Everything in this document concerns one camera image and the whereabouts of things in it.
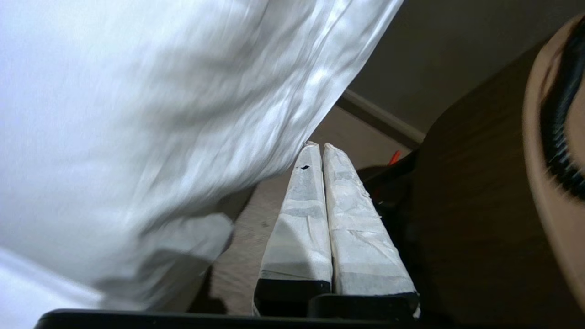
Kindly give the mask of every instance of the dark brown surface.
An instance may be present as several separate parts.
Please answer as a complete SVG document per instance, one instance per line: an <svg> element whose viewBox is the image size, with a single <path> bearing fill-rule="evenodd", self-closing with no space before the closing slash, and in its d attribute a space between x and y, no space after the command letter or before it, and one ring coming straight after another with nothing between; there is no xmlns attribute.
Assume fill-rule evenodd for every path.
<svg viewBox="0 0 585 329"><path fill-rule="evenodd" d="M458 322L585 328L526 177L522 104L539 48L449 108L420 149L413 220L438 292L423 308Z"/></svg>

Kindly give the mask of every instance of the white baseboard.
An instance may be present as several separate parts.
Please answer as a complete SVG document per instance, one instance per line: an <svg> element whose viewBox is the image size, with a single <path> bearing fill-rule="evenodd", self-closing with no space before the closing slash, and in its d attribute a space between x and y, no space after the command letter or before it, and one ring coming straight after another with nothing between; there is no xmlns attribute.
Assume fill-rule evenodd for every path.
<svg viewBox="0 0 585 329"><path fill-rule="evenodd" d="M417 128L414 128L413 126L400 120L393 114L380 108L378 105L368 101L367 99L349 89L345 89L342 97L418 144L421 144L426 137L426 134Z"/></svg>

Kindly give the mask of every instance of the white cloth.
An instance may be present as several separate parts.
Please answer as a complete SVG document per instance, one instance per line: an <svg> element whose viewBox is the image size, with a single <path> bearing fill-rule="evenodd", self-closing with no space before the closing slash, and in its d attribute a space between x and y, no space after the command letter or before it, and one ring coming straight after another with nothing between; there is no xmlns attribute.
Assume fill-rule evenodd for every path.
<svg viewBox="0 0 585 329"><path fill-rule="evenodd" d="M292 163L400 3L2 1L0 326L185 309L214 204Z"/></svg>

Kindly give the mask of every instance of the wooden furniture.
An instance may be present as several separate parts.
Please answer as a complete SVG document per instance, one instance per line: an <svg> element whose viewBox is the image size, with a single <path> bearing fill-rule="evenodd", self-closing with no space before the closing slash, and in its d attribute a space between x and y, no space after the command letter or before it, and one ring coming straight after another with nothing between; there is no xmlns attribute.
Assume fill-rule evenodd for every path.
<svg viewBox="0 0 585 329"><path fill-rule="evenodd" d="M539 105L575 23L451 106L427 134L412 218L436 291L423 309L468 324L585 328L585 203L546 172L539 135ZM569 128L581 167L583 86Z"/></svg>

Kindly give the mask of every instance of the floor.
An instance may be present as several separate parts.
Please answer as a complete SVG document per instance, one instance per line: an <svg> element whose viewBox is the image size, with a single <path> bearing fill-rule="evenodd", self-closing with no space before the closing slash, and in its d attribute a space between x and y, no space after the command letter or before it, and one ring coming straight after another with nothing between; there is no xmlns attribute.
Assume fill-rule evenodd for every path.
<svg viewBox="0 0 585 329"><path fill-rule="evenodd" d="M409 150L368 124L334 107L311 135L321 145L331 143L344 150L361 169L385 165L396 150ZM229 249L214 263L206 286L192 311L232 315L251 314L252 297L260 262L284 199L291 171L260 183L235 221Z"/></svg>

